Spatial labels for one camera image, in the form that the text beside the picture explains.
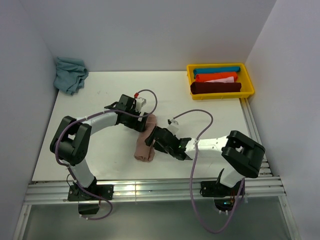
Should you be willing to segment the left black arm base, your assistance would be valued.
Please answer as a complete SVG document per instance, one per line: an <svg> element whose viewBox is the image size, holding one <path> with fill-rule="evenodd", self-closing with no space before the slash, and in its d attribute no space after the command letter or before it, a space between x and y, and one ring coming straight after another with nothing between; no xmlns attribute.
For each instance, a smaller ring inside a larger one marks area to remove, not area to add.
<svg viewBox="0 0 320 240"><path fill-rule="evenodd" d="M96 185L84 192L76 183L69 187L68 202L78 202L78 213L81 215L95 215L100 210L102 198L112 200L114 186L112 184Z"/></svg>

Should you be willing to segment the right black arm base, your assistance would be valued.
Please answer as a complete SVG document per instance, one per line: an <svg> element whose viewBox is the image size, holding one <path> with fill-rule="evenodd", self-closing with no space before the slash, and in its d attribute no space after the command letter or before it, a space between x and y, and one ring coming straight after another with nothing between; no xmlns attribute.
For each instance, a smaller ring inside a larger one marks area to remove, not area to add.
<svg viewBox="0 0 320 240"><path fill-rule="evenodd" d="M214 205L218 211L229 212L233 209L236 202L236 195L240 189L241 181L238 181L234 187L230 188L220 183L222 169L215 181L202 181L200 183L200 195L207 198L218 198L214 200Z"/></svg>

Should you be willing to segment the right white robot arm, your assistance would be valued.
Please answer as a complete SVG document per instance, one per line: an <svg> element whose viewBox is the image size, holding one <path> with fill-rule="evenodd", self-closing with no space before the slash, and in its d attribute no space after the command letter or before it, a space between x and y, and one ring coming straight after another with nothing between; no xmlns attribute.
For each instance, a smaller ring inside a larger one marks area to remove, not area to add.
<svg viewBox="0 0 320 240"><path fill-rule="evenodd" d="M177 138L178 131L179 127L174 124L167 128L156 126L144 142L179 161L199 163L200 159L214 162L225 159L227 165L220 171L216 183L216 189L222 195L229 194L241 179L259 176L266 149L240 131L232 130L226 136L198 140Z"/></svg>

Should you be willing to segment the pink printed t-shirt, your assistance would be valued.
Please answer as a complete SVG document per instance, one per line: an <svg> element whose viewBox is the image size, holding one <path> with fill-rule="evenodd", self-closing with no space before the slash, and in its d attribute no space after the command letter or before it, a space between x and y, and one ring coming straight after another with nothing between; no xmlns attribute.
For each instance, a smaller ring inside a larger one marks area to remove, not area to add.
<svg viewBox="0 0 320 240"><path fill-rule="evenodd" d="M147 146L145 140L150 136L153 129L157 125L157 118L154 114L147 117L145 123L145 130L141 132L136 141L136 148L134 158L141 162L151 162L155 156L155 150L153 144Z"/></svg>

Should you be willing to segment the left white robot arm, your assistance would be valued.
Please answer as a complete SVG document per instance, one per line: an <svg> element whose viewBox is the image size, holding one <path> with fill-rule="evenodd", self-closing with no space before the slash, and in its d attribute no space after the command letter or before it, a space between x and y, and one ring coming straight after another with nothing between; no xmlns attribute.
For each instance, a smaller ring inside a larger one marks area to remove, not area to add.
<svg viewBox="0 0 320 240"><path fill-rule="evenodd" d="M73 178L71 192L85 200L101 200L111 192L97 185L86 162L90 138L93 134L119 124L137 132L145 129L147 113L142 113L146 99L121 95L120 99L104 107L103 111L87 117L65 116L50 143L50 151L59 165L64 166Z"/></svg>

